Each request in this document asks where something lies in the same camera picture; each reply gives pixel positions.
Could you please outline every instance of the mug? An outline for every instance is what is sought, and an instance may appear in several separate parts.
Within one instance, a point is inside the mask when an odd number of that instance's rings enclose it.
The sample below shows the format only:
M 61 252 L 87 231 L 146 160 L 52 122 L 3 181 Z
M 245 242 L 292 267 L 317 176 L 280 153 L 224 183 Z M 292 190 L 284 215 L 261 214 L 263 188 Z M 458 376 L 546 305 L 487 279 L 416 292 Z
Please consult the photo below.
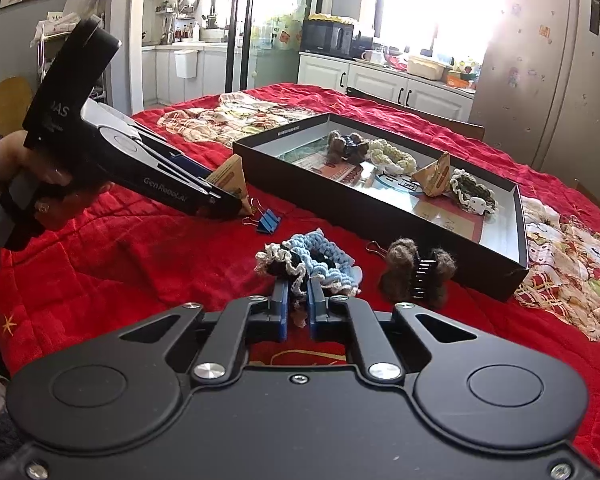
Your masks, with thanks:
M 365 50 L 362 59 L 371 63 L 384 64 L 384 54 L 379 50 Z

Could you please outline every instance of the open box tray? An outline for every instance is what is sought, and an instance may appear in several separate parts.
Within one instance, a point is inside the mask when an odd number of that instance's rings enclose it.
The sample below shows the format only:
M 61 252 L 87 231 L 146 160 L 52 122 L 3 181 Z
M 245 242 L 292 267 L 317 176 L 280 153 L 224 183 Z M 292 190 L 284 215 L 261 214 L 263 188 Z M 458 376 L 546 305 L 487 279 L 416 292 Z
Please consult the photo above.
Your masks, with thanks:
M 466 170 L 493 190 L 498 201 L 495 215 L 472 215 L 446 196 L 426 197 L 408 177 L 377 175 L 370 162 L 360 166 L 321 164 L 331 130 L 385 139 L 411 153 L 418 168 L 443 153 L 336 114 L 307 118 L 237 140 L 234 153 L 242 157 L 247 181 L 259 189 L 385 248 L 401 237 L 412 238 L 422 257 L 441 247 L 458 263 L 456 282 L 501 301 L 513 294 L 528 271 L 522 202 L 515 183 L 451 156 L 452 171 Z

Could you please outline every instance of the fingernail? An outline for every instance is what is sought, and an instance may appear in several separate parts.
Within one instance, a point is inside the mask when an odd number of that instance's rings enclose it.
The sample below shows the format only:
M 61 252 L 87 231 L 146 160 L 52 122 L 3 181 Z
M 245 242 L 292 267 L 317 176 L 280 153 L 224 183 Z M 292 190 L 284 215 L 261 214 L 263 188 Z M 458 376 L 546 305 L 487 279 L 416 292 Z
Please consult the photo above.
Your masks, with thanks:
M 63 170 L 48 170 L 46 172 L 46 179 L 50 184 L 59 184 L 60 186 L 66 186 L 71 182 L 71 175 Z
M 44 213 L 48 213 L 49 212 L 49 204 L 46 203 L 44 200 L 38 200 L 36 202 L 36 204 L 34 205 L 34 208 L 39 213 L 43 213 L 44 214 Z

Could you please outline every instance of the bright window light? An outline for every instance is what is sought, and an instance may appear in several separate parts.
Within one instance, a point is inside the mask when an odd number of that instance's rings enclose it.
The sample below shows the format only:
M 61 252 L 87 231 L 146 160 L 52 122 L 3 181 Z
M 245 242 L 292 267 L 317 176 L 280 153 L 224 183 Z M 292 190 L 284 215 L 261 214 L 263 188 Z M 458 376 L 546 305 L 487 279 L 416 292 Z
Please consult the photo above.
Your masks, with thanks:
M 436 24 L 435 52 L 478 62 L 501 18 L 504 0 L 384 0 L 381 41 L 419 54 L 429 49 Z

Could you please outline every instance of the red quilted blanket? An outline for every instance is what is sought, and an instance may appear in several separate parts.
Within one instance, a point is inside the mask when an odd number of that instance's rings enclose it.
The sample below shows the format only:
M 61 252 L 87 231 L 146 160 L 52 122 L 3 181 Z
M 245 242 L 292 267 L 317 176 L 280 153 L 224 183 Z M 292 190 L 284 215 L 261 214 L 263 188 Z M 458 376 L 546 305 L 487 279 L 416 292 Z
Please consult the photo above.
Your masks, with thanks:
M 392 108 L 316 87 L 276 85 L 248 93 L 317 112 L 336 112 L 449 150 L 516 181 L 523 195 L 540 199 L 562 215 L 576 215 L 600 232 L 600 211 L 582 195 L 478 140 Z M 217 96 L 209 96 L 176 108 L 213 108 L 217 102 Z M 230 155 L 220 144 L 194 144 L 161 130 L 157 120 L 164 112 L 146 111 L 136 118 L 208 167 L 217 167 Z M 317 227 L 364 270 L 361 297 L 377 310 L 391 308 L 376 288 L 383 262 L 365 251 L 366 240 L 276 197 L 256 189 L 250 193 L 283 215 L 274 237 L 256 234 L 240 220 L 190 218 L 117 186 L 61 232 L 46 233 L 21 253 L 3 251 L 0 349 L 11 372 L 35 358 L 186 301 L 218 310 L 233 298 L 267 294 L 271 279 L 255 275 L 254 254 L 266 242 L 279 242 Z M 600 342 L 591 342 L 547 312 L 523 308 L 513 299 L 499 303 L 455 283 L 449 285 L 443 313 L 573 366 L 590 392 L 589 410 L 575 445 L 600 465 Z M 341 359 L 342 353 L 339 345 L 314 344 L 305 330 L 292 326 L 286 344 L 262 344 L 251 358 L 266 364 L 328 364 Z

